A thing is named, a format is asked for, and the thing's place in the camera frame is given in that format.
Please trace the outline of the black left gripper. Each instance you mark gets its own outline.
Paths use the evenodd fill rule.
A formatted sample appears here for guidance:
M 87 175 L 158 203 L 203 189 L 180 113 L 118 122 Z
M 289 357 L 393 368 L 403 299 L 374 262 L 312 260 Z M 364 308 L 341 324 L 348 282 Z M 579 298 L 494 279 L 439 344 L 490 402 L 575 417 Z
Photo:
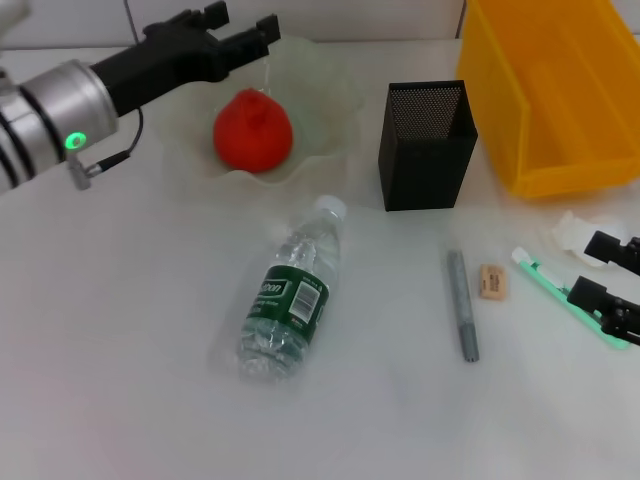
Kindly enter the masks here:
M 209 34 L 228 23 L 225 1 L 185 10 L 145 27 L 139 44 L 93 64 L 91 70 L 122 117 L 184 84 L 220 82 L 229 72 L 268 56 L 269 45 L 279 40 L 275 14 L 221 41 Z

